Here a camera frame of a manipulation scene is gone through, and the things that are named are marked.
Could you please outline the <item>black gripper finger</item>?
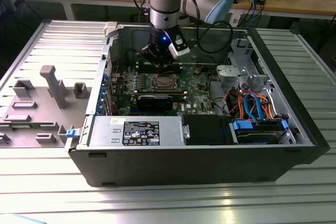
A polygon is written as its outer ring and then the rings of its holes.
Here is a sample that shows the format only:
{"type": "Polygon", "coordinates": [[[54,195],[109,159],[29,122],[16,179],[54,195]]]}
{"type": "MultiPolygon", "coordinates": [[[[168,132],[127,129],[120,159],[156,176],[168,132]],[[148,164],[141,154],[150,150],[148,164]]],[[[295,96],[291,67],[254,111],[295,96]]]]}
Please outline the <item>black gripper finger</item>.
{"type": "Polygon", "coordinates": [[[155,68],[157,73],[164,69],[164,51],[157,45],[147,45],[142,48],[141,55],[155,68]]]}
{"type": "Polygon", "coordinates": [[[164,72],[179,73],[179,63],[172,56],[164,59],[164,72]]]}

